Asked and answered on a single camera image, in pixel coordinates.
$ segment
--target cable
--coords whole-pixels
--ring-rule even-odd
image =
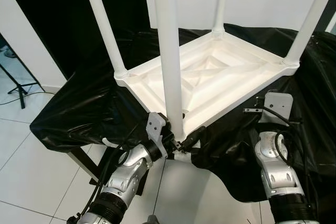
[[[300,156],[302,158],[302,162],[303,162],[303,170],[305,172],[305,184],[306,184],[306,194],[307,194],[307,201],[308,203],[311,205],[311,201],[310,201],[310,192],[309,192],[309,183],[311,185],[311,188],[313,189],[313,193],[314,193],[314,199],[315,199],[315,206],[316,206],[316,217],[317,219],[319,219],[319,203],[318,203],[318,193],[317,193],[317,190],[315,188],[315,185],[313,184],[313,181],[311,179],[311,176],[310,176],[310,173],[308,171],[308,166],[307,166],[307,154],[306,154],[306,145],[304,144],[303,142],[303,139],[299,133],[299,131],[294,127],[294,125],[289,122],[288,119],[284,118],[282,115],[278,114],[277,112],[267,108],[267,107],[263,107],[264,110],[268,111],[269,113],[275,115],[276,117],[278,117],[279,119],[281,119],[282,121],[284,121],[285,123],[287,123],[295,132],[295,134],[298,136],[300,142],[301,142],[301,145],[302,145],[302,153],[300,152],[300,149],[298,148],[299,150],[299,153],[300,153]],[[276,135],[276,138],[275,138],[275,146],[276,146],[276,149],[279,153],[279,156],[281,157],[281,159],[287,164],[287,165],[290,165],[288,163],[288,161],[285,159],[285,157],[281,154],[280,152],[280,148],[278,146],[278,137],[279,135],[281,134],[282,132],[278,132],[277,135]]]
[[[118,150],[123,147],[123,145],[126,143],[127,145],[127,150],[126,150],[126,154],[123,158],[123,160],[121,162],[119,162],[117,165],[120,166],[122,165],[126,159],[128,158],[128,155],[129,155],[129,152],[130,152],[130,148],[128,147],[128,144],[127,144],[127,140],[130,138],[130,136],[132,135],[132,133],[137,129],[137,127],[139,126],[139,123],[137,123],[135,125],[135,127],[129,132],[129,134],[125,137],[125,139],[122,141],[121,144],[119,144],[112,152],[111,156],[109,157],[108,161],[106,162],[105,166],[104,166],[104,169],[103,171],[101,172],[100,176],[99,176],[99,179],[98,179],[98,182],[96,184],[96,187],[95,189],[93,190],[87,204],[85,205],[83,211],[81,213],[78,213],[77,214],[77,218],[76,218],[76,223],[77,221],[85,214],[85,212],[88,210],[90,204],[92,203],[92,200],[93,198],[95,197],[95,200],[99,197],[101,191],[102,191],[102,187],[104,185],[104,181],[106,179],[106,174],[107,174],[107,171],[108,171],[108,167],[110,166],[110,163],[112,161],[112,159],[115,157],[115,155],[118,153]]]
[[[54,94],[54,93],[50,93],[50,92],[35,92],[35,93],[30,93],[30,94],[23,95],[23,97],[27,97],[27,96],[32,95],[32,94]],[[17,100],[20,100],[20,98],[15,99],[15,100],[11,100],[11,101],[9,101],[9,102],[0,103],[0,105],[9,104],[9,103],[11,103],[11,102],[15,102],[15,101],[17,101]]]

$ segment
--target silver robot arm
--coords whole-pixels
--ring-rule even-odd
[[[269,92],[265,95],[264,108],[269,108],[283,118],[289,119],[292,102],[293,98],[290,94]],[[289,125],[265,109],[245,109],[244,112],[262,113],[259,123],[270,125],[259,131],[255,153],[261,166],[261,180],[275,222],[318,224],[296,172],[280,156],[281,154],[285,159],[288,156],[288,151],[283,144],[284,136],[272,129],[276,125],[280,127]]]
[[[162,143],[162,132],[167,131],[167,119],[158,113],[150,113],[146,126],[149,142],[137,145],[129,151],[126,160],[111,175],[98,198],[77,224],[119,224],[137,192],[139,182],[153,162],[168,153]],[[125,158],[124,153],[119,161]],[[158,223],[155,216],[149,223]]]

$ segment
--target black tarp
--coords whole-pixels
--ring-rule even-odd
[[[281,57],[287,54],[297,33],[234,25],[225,25],[225,30]],[[180,29],[180,45],[207,32]],[[154,29],[114,33],[128,69],[160,54]],[[208,126],[201,148],[192,149],[192,163],[216,174],[237,200],[266,199],[254,156],[258,116],[242,111],[253,107],[255,96],[273,89],[294,98],[291,117],[303,120],[297,128],[308,146],[308,166],[319,193],[321,218],[335,219],[336,36],[332,34],[314,33],[293,76],[281,77]],[[147,116],[131,93],[116,85],[111,62],[102,46],[82,63],[30,129],[48,149],[69,152],[89,143],[100,144],[103,136],[120,143],[138,122],[145,126]],[[131,145],[145,138],[145,127],[138,127],[130,139]],[[297,153],[293,156],[293,166],[302,178],[302,161]]]

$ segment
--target white tile floor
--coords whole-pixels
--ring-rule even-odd
[[[0,103],[10,80],[0,75]],[[0,105],[0,216],[2,223],[65,224],[81,211],[91,195],[90,177],[66,154],[47,150],[29,131],[29,123],[52,95],[36,94],[19,102]],[[98,163],[105,148],[88,145],[84,150]],[[274,222],[267,201],[241,203],[207,170],[179,161],[155,162],[143,195],[136,196],[122,221],[141,224],[156,214],[161,224]]]

